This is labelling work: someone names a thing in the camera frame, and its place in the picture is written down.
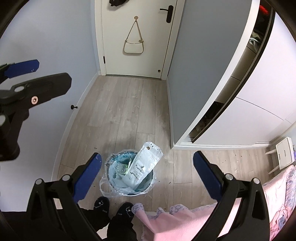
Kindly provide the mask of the clear plastic bottle green cap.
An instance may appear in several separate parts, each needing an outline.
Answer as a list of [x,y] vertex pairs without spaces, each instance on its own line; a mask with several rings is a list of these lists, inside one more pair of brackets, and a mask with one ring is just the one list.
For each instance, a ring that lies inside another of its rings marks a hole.
[[115,166],[115,171],[119,175],[125,175],[128,171],[128,164],[117,163],[117,165]]

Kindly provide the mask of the pink bed mattress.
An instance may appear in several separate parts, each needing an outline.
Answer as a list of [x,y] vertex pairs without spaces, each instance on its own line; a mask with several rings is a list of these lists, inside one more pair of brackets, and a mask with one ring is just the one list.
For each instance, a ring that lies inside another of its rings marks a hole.
[[[295,209],[295,166],[290,165],[262,185],[267,202],[270,240],[284,227]],[[132,212],[143,223],[142,240],[191,240],[205,224],[216,204],[188,209],[182,204],[168,212],[158,208],[149,215],[141,203]]]

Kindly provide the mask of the white nightstand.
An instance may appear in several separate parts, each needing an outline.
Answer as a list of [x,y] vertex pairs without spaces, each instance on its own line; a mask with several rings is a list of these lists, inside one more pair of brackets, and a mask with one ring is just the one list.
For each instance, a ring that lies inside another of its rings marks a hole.
[[269,175],[277,170],[286,168],[295,161],[292,139],[290,137],[285,137],[282,141],[276,144],[275,149],[270,150],[265,154],[271,155],[274,153],[277,155],[278,165],[268,173]]

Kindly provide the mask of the white wardrobe sliding door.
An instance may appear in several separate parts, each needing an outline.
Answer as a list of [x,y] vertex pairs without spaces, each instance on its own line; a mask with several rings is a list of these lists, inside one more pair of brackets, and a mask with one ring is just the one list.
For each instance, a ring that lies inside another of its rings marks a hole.
[[295,1],[185,1],[168,95],[174,149],[271,145],[295,124]]

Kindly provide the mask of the cream handbag on door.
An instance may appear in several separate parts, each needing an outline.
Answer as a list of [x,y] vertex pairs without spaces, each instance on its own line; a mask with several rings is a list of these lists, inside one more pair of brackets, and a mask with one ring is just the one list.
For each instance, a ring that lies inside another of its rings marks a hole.
[[125,55],[141,55],[144,53],[144,40],[138,24],[138,16],[134,17],[133,25],[128,32],[123,46]]

